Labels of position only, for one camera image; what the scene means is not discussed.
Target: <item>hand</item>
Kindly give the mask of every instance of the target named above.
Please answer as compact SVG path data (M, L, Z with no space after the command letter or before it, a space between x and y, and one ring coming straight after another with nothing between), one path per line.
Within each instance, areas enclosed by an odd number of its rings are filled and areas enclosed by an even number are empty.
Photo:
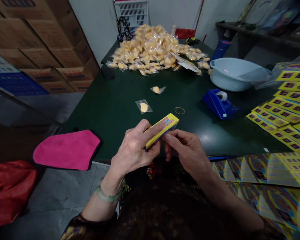
M168 132L163 140L167 155L171 159L171 148L175 149L183 168L193 177L205 174L212 169L212 165L203 150L200 139L196 134L181 130Z
M160 153L160 141L147 152L144 147L163 127L164 122L151 127L146 119L142 119L135 128L127 130L118 153L111 160L109 171L123 177L129 172L149 165Z

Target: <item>white plastic crate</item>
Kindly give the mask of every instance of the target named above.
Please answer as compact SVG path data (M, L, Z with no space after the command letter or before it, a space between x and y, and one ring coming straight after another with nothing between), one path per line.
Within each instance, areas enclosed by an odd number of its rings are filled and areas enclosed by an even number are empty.
M134 32L143 24L149 23L148 1L131 0L114 2L117 18L124 17L130 28ZM122 32L127 31L125 25L121 23Z

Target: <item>stack of yellow boxes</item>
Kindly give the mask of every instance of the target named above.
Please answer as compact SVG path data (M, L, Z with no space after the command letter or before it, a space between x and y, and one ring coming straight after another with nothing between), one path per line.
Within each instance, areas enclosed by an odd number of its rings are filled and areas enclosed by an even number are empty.
M300 153L300 62L278 66L281 73L277 81L285 82L275 98L254 108L246 117Z

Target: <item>left hand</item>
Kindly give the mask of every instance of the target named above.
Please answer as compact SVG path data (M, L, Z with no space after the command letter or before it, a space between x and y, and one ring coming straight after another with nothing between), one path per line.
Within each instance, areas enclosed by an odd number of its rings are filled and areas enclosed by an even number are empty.
M144 147L163 127L164 122L151 127L148 120L142 119L135 128L127 130L118 153L111 160L109 171L123 177L129 172L149 165L160 153L160 141L157 141L149 151L144 150Z

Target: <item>rubber band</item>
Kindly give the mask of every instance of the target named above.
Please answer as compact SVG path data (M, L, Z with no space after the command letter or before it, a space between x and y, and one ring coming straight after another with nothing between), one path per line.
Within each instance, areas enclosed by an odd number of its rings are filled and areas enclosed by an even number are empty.
M182 109L182 110L183 110L183 113L178 113L178 112L176 111L176 108ZM174 111L175 111L176 113L178 113L178 114L184 114L184 113L186 112L182 107L175 107L175 108L174 108Z

